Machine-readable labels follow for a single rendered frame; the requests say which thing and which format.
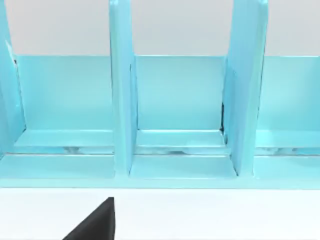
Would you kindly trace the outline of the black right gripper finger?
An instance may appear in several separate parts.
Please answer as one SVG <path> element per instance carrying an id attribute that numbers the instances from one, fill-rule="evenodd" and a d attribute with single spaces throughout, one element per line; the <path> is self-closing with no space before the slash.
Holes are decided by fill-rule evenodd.
<path id="1" fill-rule="evenodd" d="M 62 240 L 115 240 L 115 199 L 108 197 Z"/>

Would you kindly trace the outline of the light blue rack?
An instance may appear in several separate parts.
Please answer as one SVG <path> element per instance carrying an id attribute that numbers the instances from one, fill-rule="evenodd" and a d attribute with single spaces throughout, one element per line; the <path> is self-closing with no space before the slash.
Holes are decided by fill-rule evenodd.
<path id="1" fill-rule="evenodd" d="M 0 188 L 320 190 L 320 0 L 0 0 Z"/>

